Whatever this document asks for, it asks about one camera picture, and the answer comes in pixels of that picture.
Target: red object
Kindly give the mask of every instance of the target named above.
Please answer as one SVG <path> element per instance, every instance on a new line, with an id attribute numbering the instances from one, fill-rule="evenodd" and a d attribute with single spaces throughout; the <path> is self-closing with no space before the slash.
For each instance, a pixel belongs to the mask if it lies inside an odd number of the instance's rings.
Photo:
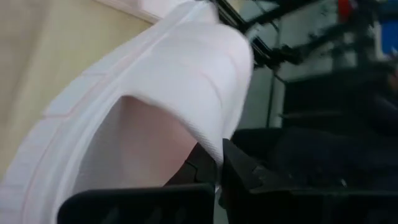
<path id="1" fill-rule="evenodd" d="M 347 21 L 353 11 L 352 0 L 338 0 L 338 15 L 340 21 Z"/>

